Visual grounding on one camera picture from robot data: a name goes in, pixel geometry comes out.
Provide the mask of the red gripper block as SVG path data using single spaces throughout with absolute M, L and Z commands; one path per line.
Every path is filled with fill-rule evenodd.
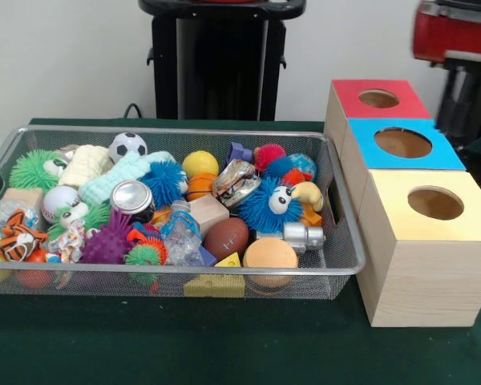
M 460 59 L 481 63 L 481 1 L 420 1 L 414 14 L 412 53 L 416 59 L 445 63 Z M 463 105 L 455 98 L 459 67 L 447 68 L 439 107 L 439 131 L 456 132 L 463 122 Z M 481 72 L 473 74 L 468 137 L 481 137 Z

